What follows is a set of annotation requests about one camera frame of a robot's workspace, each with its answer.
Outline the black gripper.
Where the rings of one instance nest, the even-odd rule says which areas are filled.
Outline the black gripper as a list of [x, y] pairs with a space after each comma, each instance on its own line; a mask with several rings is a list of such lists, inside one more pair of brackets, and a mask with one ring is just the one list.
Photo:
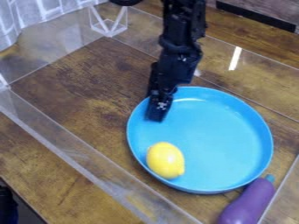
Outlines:
[[192, 80], [202, 52], [197, 41], [176, 45], [168, 38], [160, 37], [158, 44], [162, 50], [158, 60], [150, 65], [145, 119], [160, 123], [172, 106], [172, 94], [177, 85], [186, 84]]

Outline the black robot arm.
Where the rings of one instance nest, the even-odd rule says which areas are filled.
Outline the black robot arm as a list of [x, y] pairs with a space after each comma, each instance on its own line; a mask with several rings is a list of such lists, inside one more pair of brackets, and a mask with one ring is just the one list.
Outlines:
[[160, 122], [169, 111], [180, 84], [192, 81], [202, 51], [197, 40], [205, 36], [205, 0], [162, 0], [162, 48], [152, 64], [145, 118]]

